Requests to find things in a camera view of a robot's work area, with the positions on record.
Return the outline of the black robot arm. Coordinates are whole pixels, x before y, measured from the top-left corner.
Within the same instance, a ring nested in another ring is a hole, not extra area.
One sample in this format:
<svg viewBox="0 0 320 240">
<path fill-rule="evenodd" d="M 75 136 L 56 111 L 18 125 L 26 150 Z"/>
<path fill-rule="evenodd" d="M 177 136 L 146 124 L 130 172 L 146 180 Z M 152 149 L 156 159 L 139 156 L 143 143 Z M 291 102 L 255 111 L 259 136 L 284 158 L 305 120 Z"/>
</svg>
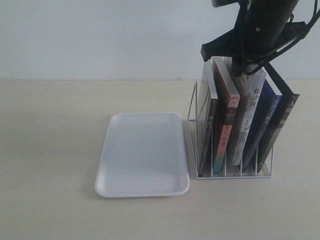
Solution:
<svg viewBox="0 0 320 240">
<path fill-rule="evenodd" d="M 320 18 L 314 2 L 309 22 L 294 22 L 296 0 L 239 0 L 233 29 L 201 46 L 202 59 L 232 57 L 260 63 L 276 58 L 286 47 L 305 38 Z"/>
</svg>

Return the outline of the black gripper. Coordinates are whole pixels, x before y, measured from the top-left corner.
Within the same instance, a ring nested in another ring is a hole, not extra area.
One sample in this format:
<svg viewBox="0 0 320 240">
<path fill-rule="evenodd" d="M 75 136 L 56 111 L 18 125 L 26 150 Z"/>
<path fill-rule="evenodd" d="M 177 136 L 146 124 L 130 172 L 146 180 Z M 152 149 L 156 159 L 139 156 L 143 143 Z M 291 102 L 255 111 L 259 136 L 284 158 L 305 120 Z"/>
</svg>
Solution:
<svg viewBox="0 0 320 240">
<path fill-rule="evenodd" d="M 285 27 L 270 49 L 262 52 L 253 52 L 245 48 L 243 53 L 241 53 L 240 45 L 236 43 L 234 30 L 230 30 L 217 39 L 203 44 L 201 46 L 201 56 L 204 62 L 207 62 L 212 57 L 240 58 L 244 56 L 249 60 L 262 60 L 274 54 L 290 41 L 296 40 L 306 29 L 306 27 Z"/>
</svg>

